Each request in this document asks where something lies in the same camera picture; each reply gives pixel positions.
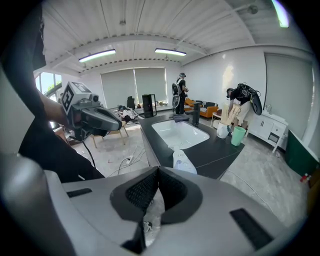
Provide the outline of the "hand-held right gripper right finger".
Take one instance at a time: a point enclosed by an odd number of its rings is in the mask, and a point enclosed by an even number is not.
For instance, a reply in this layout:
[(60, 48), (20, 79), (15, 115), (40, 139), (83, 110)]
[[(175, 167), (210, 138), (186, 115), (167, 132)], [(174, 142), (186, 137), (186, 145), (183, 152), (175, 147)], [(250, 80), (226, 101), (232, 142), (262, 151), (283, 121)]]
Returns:
[(158, 188), (164, 200), (162, 224), (188, 221), (203, 202), (203, 193), (194, 182), (160, 166), (157, 170)]

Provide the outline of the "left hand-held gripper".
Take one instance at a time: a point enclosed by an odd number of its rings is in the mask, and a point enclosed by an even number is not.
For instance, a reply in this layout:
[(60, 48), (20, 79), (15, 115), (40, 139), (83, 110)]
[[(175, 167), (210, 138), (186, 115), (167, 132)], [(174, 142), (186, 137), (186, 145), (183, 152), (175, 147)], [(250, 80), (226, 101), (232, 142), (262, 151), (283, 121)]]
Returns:
[(73, 127), (73, 140), (82, 142), (91, 135), (104, 137), (122, 128), (121, 119), (104, 108), (99, 96), (82, 82), (67, 83), (61, 104), (68, 124)]

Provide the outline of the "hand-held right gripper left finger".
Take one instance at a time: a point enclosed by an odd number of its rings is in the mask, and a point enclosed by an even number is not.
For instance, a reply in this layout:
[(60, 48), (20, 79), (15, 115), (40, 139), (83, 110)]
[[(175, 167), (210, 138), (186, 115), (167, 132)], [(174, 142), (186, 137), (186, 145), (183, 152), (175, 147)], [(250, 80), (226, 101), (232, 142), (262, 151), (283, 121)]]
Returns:
[(141, 254), (146, 249), (144, 216), (158, 190), (158, 168), (146, 172), (117, 186), (110, 194), (110, 203), (119, 217), (137, 224), (132, 239), (121, 246), (133, 253)]

